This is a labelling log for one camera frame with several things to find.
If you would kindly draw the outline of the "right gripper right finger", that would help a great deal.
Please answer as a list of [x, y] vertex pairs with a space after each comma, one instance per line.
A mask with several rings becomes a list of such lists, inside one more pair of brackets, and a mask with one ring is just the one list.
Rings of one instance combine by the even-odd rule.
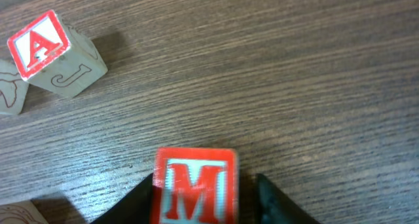
[[256, 174], [255, 221], [258, 224], [320, 224], [264, 174]]

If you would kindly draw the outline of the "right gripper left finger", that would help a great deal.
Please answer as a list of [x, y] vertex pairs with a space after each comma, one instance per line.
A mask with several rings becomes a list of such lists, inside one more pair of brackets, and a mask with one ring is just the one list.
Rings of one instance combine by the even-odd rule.
[[112, 208], [91, 224], [149, 224], [153, 197], [153, 174], [149, 174]]

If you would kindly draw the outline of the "red letter M block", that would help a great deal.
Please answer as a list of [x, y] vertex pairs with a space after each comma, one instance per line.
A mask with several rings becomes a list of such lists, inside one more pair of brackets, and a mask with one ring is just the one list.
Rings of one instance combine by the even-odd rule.
[[239, 181], [233, 149], [161, 147], [149, 222], [237, 224]]

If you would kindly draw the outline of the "red letter U block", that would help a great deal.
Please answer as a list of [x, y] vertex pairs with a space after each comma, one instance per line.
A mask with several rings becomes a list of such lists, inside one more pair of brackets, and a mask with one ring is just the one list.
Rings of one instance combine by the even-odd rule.
[[1, 205], [1, 224], [48, 224], [30, 201]]

